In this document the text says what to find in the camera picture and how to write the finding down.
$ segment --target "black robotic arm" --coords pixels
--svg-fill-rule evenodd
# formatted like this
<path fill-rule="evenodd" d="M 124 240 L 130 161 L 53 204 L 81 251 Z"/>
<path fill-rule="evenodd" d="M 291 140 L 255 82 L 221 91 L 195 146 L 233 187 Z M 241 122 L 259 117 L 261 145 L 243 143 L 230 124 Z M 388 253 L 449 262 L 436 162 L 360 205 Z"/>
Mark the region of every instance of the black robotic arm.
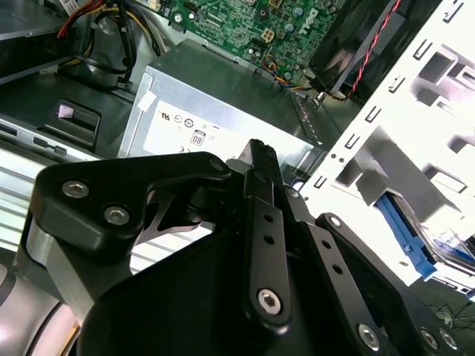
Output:
<path fill-rule="evenodd" d="M 79 355 L 466 355 L 340 218 L 311 216 L 271 147 L 240 159 L 244 173 L 207 153 L 40 173 L 17 261 L 82 323 Z M 131 275 L 137 243 L 204 221 L 212 234 Z"/>

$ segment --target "green circuit board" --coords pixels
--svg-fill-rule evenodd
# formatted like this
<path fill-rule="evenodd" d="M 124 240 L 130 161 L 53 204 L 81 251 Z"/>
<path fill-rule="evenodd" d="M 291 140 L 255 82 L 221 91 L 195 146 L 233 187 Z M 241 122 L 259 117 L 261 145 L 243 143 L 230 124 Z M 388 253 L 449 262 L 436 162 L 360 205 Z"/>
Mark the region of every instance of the green circuit board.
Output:
<path fill-rule="evenodd" d="M 302 85 L 308 65 L 346 0 L 139 0 L 172 23 Z"/>

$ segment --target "blue drive rail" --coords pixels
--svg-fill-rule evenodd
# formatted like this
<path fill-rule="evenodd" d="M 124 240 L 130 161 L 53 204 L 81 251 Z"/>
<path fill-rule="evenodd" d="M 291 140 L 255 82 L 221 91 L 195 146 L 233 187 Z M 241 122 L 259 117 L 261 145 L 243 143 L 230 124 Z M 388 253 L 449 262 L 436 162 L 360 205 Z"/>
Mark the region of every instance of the blue drive rail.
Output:
<path fill-rule="evenodd" d="M 410 258 L 416 271 L 421 274 L 424 281 L 429 280 L 437 272 L 437 269 L 430 263 L 422 250 L 425 247 L 424 241 L 407 227 L 405 218 L 399 214 L 387 194 L 376 202 L 375 207 L 382 212 L 399 245 Z"/>

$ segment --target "red wire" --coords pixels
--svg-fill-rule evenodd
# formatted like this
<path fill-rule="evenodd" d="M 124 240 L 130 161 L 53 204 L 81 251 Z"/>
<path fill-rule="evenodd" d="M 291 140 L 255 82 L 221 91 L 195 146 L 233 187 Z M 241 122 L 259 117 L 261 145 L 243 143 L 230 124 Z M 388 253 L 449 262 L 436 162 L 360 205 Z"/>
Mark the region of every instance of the red wire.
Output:
<path fill-rule="evenodd" d="M 80 15 L 81 13 L 94 10 L 98 8 L 98 6 L 100 6 L 102 3 L 102 0 L 99 0 L 96 4 L 93 4 L 95 1 L 96 0 L 89 0 L 86 4 L 82 5 L 79 9 L 77 9 L 76 12 L 74 12 L 71 16 L 69 16 L 66 22 L 61 26 L 61 29 L 58 32 L 57 38 L 60 39 L 66 35 L 66 32 L 68 31 L 69 26 L 71 25 L 73 19 L 76 18 L 76 16 Z"/>
<path fill-rule="evenodd" d="M 364 56 L 363 64 L 362 64 L 361 67 L 359 68 L 358 77 L 356 78 L 355 82 L 353 83 L 352 92 L 348 95 L 348 97 L 350 97 L 350 95 L 351 95 L 352 93 L 355 93 L 356 87 L 358 87 L 358 84 L 359 84 L 359 82 L 361 81 L 361 78 L 363 78 L 363 72 L 364 72 L 364 69 L 366 68 L 366 66 L 367 66 L 367 64 L 368 64 L 368 62 L 369 62 L 369 60 L 370 60 L 371 53 L 373 52 L 374 47 L 375 47 L 376 44 L 378 43 L 379 37 L 380 37 L 380 35 L 381 35 L 381 32 L 383 31 L 383 29 L 386 28 L 386 25 L 387 25 L 387 23 L 389 22 L 389 19 L 391 18 L 391 15 L 393 15 L 393 13 L 395 13 L 395 12 L 398 10 L 399 5 L 401 4 L 401 1 L 402 1 L 402 0 L 398 0 L 398 1 L 393 5 L 393 7 L 391 7 L 391 11 L 387 13 L 386 18 L 385 18 L 384 21 L 381 23 L 381 26 L 379 27 L 378 31 L 376 32 L 376 35 L 374 36 L 374 39 L 373 39 L 373 41 L 371 42 L 370 49 L 366 52 L 366 55 Z"/>

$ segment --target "cooling fan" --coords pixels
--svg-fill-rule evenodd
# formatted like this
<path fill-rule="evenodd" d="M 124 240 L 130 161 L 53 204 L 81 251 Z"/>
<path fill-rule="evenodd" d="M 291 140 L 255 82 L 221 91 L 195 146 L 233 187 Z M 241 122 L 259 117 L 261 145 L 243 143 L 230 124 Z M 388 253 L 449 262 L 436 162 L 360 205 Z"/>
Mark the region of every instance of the cooling fan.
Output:
<path fill-rule="evenodd" d="M 309 64 L 315 74 L 312 85 L 319 91 L 341 91 L 347 97 L 353 91 L 355 98 L 366 101 L 440 2 L 347 1 Z M 372 45 L 361 76 L 360 68 Z"/>

